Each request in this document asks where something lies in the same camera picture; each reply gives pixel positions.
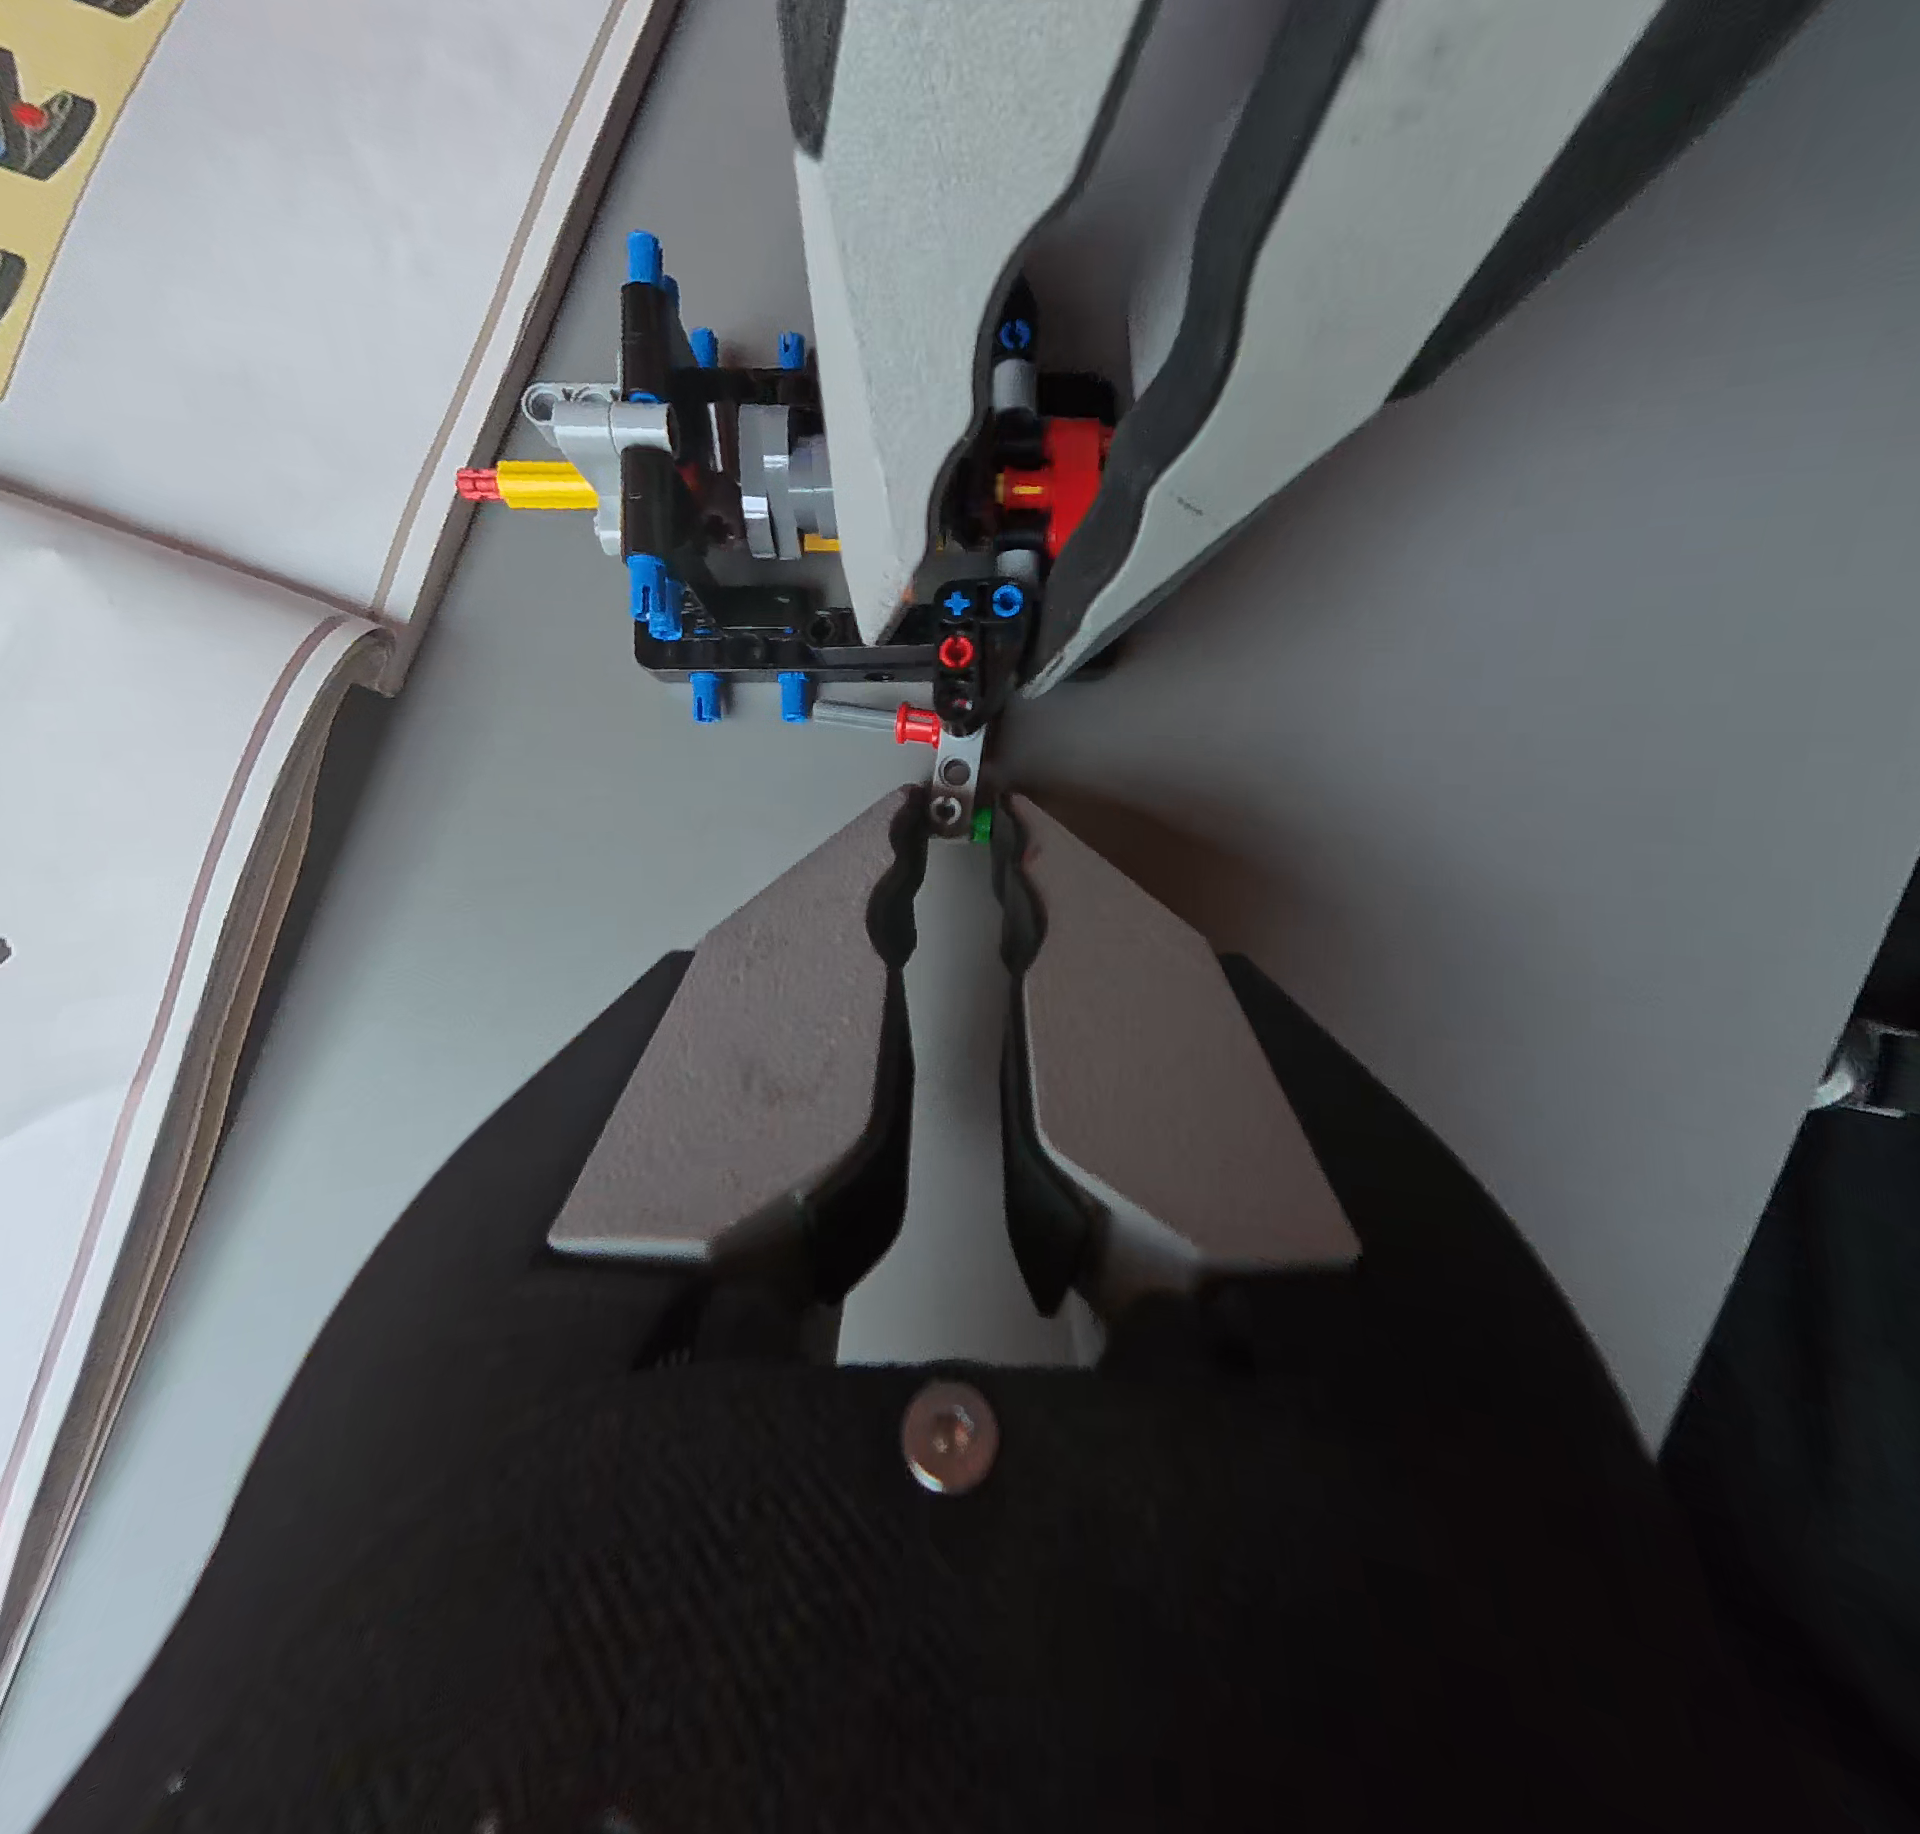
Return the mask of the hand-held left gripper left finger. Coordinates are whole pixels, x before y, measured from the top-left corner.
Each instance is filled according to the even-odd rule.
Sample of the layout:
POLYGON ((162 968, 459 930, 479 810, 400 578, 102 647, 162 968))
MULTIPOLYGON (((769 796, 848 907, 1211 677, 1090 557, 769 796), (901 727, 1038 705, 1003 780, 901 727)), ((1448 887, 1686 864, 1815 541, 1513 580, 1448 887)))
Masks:
POLYGON ((904 1217, 917 889, 897 789, 707 930, 548 1246, 842 1302, 904 1217))

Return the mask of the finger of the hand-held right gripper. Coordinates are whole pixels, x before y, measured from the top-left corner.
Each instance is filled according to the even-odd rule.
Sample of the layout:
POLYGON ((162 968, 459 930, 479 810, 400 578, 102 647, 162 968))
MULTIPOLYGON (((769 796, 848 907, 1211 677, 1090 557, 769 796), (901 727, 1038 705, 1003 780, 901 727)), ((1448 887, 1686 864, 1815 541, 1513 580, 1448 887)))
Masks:
POLYGON ((987 410, 989 320, 1077 192, 1162 0, 844 0, 804 264, 856 628, 881 638, 987 410))
POLYGON ((1394 392, 1668 0, 1292 0, 1149 249, 1045 694, 1394 392))

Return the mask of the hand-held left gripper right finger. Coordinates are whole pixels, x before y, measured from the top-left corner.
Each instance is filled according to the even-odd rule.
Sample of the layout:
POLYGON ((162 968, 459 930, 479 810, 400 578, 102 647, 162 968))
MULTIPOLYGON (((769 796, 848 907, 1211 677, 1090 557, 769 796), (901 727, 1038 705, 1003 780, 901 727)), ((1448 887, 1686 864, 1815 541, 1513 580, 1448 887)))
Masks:
POLYGON ((996 805, 1004 1228, 1044 1315, 1348 1271, 1356 1230, 1213 944, 1023 795, 996 805))

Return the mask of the black frame lego assembly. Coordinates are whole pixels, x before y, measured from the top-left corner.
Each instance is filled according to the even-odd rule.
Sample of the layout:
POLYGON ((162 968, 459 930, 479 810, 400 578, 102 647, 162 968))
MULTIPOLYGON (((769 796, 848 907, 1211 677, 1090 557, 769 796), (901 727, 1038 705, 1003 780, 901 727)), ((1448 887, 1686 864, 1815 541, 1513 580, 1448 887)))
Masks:
POLYGON ((993 719, 956 737, 934 711, 931 603, 951 582, 1030 580, 1038 628, 1119 407, 1099 374, 1044 371, 1036 342, 1038 303, 1018 281, 989 341, 987 417, 946 479, 929 561, 877 641, 853 612, 817 351, 788 329, 776 362, 721 363, 714 331, 683 325, 652 234, 628 237, 614 378, 529 384, 520 410, 548 456, 467 467, 454 483, 472 503, 592 515, 628 578, 636 666, 683 683, 697 723, 719 721, 733 689, 769 686, 788 723, 925 747, 931 829, 982 842, 989 823, 972 811, 993 719))

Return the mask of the lego instruction booklet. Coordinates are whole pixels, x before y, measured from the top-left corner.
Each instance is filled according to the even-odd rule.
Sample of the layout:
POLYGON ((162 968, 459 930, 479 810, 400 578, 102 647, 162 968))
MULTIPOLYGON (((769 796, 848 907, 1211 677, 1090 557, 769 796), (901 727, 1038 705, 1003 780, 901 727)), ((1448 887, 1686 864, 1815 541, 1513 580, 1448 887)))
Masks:
POLYGON ((679 0, 1 0, 4 1688, 679 0))

